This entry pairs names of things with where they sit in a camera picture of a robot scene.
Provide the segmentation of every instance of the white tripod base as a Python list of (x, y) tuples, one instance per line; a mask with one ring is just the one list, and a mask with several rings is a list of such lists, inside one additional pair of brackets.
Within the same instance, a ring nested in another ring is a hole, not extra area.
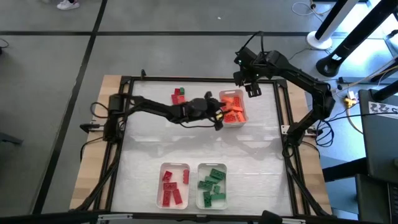
[(332, 43), (331, 38), (329, 37), (327, 40), (320, 42), (319, 40), (317, 40), (315, 38), (315, 33), (316, 33), (316, 31), (312, 31), (311, 33), (309, 33), (307, 35), (307, 43), (314, 49), (318, 49), (318, 50), (329, 49), (331, 47), (331, 43)]

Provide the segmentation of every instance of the container of orange bricks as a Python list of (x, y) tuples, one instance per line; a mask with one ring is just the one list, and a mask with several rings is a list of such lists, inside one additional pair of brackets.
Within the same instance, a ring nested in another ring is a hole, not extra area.
[(231, 110), (228, 114), (224, 115), (223, 124), (226, 128), (241, 127), (248, 121), (246, 111), (243, 103), (242, 90), (225, 90), (221, 91), (220, 101), (226, 103), (222, 109), (223, 111)]

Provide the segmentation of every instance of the container of green bricks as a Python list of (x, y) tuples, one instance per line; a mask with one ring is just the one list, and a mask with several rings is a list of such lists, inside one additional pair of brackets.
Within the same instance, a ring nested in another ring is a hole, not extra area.
[(197, 206), (200, 209), (226, 209), (226, 166), (202, 163), (198, 166)]

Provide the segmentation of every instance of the wooden board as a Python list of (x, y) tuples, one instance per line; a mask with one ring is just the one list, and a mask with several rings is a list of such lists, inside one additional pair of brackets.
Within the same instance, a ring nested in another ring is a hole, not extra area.
[[(98, 102), (107, 105), (109, 95), (115, 94), (119, 90), (121, 76), (120, 75), (105, 75), (101, 90), (98, 96)], [(302, 89), (288, 82), (289, 97), (293, 112), (294, 121), (300, 121), (307, 113), (307, 102), (305, 100), (305, 94)], [(280, 98), (282, 104), (282, 112), (284, 115), (284, 122), (287, 124), (287, 113), (285, 108), (285, 101), (283, 99), (283, 93), (280, 91)], [(95, 108), (95, 113), (98, 115), (106, 116), (106, 111), (100, 106)], [(96, 118), (96, 123), (104, 123), (103, 120)], [(101, 132), (90, 133), (88, 135), (88, 141), (102, 136)], [(315, 145), (313, 138), (305, 137), (304, 141), (310, 142)], [(103, 141), (94, 142), (85, 147), (83, 154), (83, 160), (80, 165), (78, 178), (73, 192), (70, 208), (76, 208), (79, 206), (84, 199), (90, 194), (95, 185), (98, 182), (101, 172), (101, 166), (104, 158), (106, 143)], [(322, 208), (331, 214), (331, 208), (329, 203), (328, 194), (326, 192), (325, 181), (323, 180), (322, 168), (318, 152), (311, 146), (302, 144), (299, 147), (303, 173), (305, 177), (305, 184), (315, 200), (322, 206)], [(104, 202), (106, 200), (106, 192), (108, 186), (104, 187), (104, 192), (101, 198), (100, 208), (104, 208)], [(300, 191), (296, 186), (296, 197), (298, 203), (298, 210), (303, 213), (302, 199)]]

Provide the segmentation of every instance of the white sticker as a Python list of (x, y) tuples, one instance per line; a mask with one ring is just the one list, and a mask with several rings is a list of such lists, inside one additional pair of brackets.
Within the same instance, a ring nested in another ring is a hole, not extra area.
[[(369, 113), (398, 113), (398, 106), (369, 102)], [(398, 119), (398, 114), (378, 114), (378, 116)]]

